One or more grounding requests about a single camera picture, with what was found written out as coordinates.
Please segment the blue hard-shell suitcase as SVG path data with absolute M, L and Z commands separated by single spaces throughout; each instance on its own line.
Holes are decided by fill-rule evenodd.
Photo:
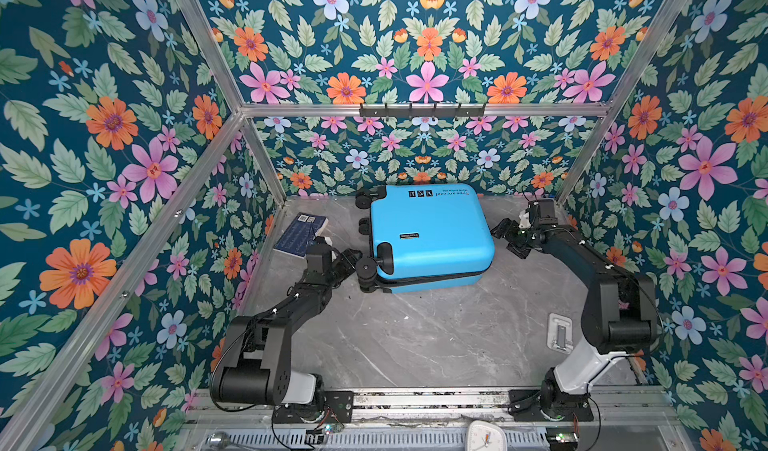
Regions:
M 492 265 L 490 228 L 466 184 L 383 185 L 358 191 L 355 205 L 369 212 L 358 223 L 370 251 L 356 265 L 363 292 L 469 286 Z

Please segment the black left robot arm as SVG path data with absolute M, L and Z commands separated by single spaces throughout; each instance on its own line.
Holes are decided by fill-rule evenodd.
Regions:
M 355 273 L 362 258 L 358 250 L 338 252 L 317 238 L 305 255 L 305 271 L 285 299 L 231 322 L 209 386 L 216 407 L 222 409 L 228 403 L 323 406 L 322 378 L 292 369 L 292 338 L 325 310 L 333 291 Z

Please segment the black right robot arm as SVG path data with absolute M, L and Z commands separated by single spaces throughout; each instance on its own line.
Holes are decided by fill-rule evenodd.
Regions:
M 491 235 L 521 259 L 533 251 L 558 259 L 586 286 L 582 339 L 547 371 L 536 404 L 550 420 L 576 417 L 589 408 L 590 388 L 605 372 L 656 341 L 653 280 L 613 263 L 575 227 L 561 224 L 552 199 L 531 201 L 518 219 L 503 219 Z

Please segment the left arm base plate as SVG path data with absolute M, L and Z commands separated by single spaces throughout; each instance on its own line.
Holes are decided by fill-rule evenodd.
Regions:
M 352 391 L 321 391 L 309 404 L 287 404 L 273 413 L 275 424 L 348 424 L 352 421 Z

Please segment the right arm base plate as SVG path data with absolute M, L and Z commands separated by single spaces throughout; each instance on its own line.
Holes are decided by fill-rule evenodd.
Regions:
M 559 391 L 510 390 L 507 412 L 518 422 L 592 422 L 595 415 L 589 394 L 571 395 Z

